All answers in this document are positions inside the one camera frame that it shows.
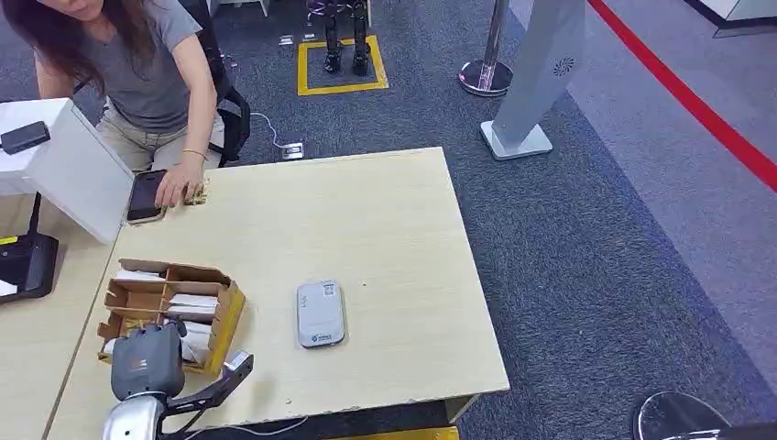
red floor stripe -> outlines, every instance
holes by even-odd
[[[603,0],[588,0],[613,32],[623,41],[646,68],[664,87],[682,104],[696,120],[717,138],[734,156],[739,159],[762,182],[777,192],[777,165],[755,148],[737,130],[732,128],[704,101],[688,88],[654,54],[623,21],[605,5]]]

gold bracelet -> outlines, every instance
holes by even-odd
[[[205,153],[202,153],[202,152],[200,152],[200,151],[197,151],[196,149],[184,148],[184,149],[182,150],[182,152],[184,152],[184,153],[194,153],[194,154],[199,154],[200,156],[202,156],[202,160],[204,160],[204,161],[206,161],[206,162],[208,161],[208,157],[207,157],[207,156],[205,156]]]

stanchion base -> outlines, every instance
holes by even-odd
[[[523,142],[517,145],[504,145],[494,135],[494,130],[491,128],[492,124],[494,124],[494,121],[486,121],[480,124],[480,134],[483,135],[488,146],[491,147],[491,154],[494,155],[496,160],[515,159],[532,154],[549,153],[553,150],[550,139],[545,136],[545,132],[542,131],[539,125],[531,129],[531,132],[523,139]]]
[[[634,439],[663,440],[727,427],[726,419],[705,402],[681,392],[666,391],[653,394],[639,408],[634,416]]]
[[[480,82],[480,73],[483,71],[483,60],[468,62],[459,72],[459,82],[464,90],[478,96],[501,96],[508,92],[509,84],[512,81],[512,70],[510,67],[497,61],[494,66],[494,77],[491,84],[482,84]]]

long brown hair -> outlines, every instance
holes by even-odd
[[[142,2],[151,0],[104,0],[103,15],[116,28],[124,42],[126,55],[139,73],[142,65],[154,56],[154,41],[149,18]],[[87,38],[82,22],[62,14],[37,0],[2,0],[5,17],[14,31],[33,50],[45,57],[57,70],[76,81],[92,81],[102,93],[103,75],[82,52]]]

beige pants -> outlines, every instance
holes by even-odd
[[[181,160],[186,127],[175,133],[146,133],[120,116],[111,105],[105,107],[97,131],[132,171],[167,170]],[[211,142],[224,146],[224,121],[216,114]],[[221,155],[208,149],[206,170],[218,168]]]

